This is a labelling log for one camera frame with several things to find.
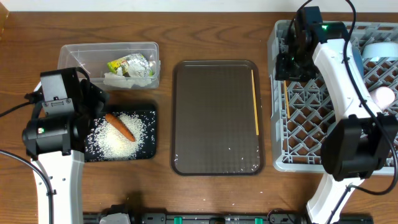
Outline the pink cup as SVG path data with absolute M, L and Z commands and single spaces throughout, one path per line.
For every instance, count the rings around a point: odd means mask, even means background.
M 370 92 L 373 102 L 381 111 L 386 110 L 395 100 L 394 92 L 385 86 L 381 86 Z

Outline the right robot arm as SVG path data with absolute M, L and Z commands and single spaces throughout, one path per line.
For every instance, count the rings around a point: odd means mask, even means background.
M 321 75 L 336 124 L 320 155 L 325 170 L 307 202 L 310 223 L 336 223 L 353 190 L 396 156 L 397 119 L 384 115 L 371 98 L 355 62 L 353 26 L 324 22 L 319 7 L 303 4 L 287 30 L 286 53 L 276 58 L 276 79 L 304 82 Z

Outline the green yellow snack wrapper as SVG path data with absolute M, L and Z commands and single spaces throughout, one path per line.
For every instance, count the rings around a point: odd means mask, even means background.
M 127 67 L 128 67 L 127 56 L 108 62 L 107 66 L 109 68 L 109 71 L 112 73 L 115 73 L 117 75 L 129 76 L 129 74 L 127 73 Z

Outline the orange carrot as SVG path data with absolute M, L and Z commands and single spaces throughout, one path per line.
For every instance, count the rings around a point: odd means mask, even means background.
M 135 142 L 136 139 L 132 132 L 127 128 L 127 126 L 115 115 L 113 114 L 106 114 L 105 120 L 111 124 L 114 128 L 116 128 L 126 139 L 131 142 Z

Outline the white tissue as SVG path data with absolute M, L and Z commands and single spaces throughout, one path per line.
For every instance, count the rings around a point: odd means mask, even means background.
M 124 77 L 115 75 L 114 73 L 105 73 L 104 81 L 105 85 L 118 87 L 118 88 L 132 88 L 134 85 L 144 87 L 152 83 L 150 78 L 138 77 L 131 79 L 130 77 Z

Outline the large blue plate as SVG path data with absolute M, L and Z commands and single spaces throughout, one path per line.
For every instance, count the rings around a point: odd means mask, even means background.
M 363 65 L 363 60 L 361 56 L 361 52 L 357 47 L 352 46 L 352 52 L 353 52 L 353 58 L 355 61 L 355 64 L 358 68 L 358 71 L 361 75 L 362 78 L 364 78 L 364 65 Z

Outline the small light blue bowl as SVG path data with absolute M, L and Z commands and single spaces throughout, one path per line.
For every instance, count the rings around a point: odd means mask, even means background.
M 395 42 L 378 42 L 365 46 L 362 53 L 363 60 L 370 59 L 371 62 L 378 62 L 382 58 L 387 61 L 397 60 L 397 46 Z

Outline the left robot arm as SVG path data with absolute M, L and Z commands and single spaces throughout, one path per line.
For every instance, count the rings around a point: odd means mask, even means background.
M 34 105 L 22 141 L 35 168 L 39 223 L 83 223 L 85 139 L 109 95 L 71 67 L 42 72 L 25 98 Z

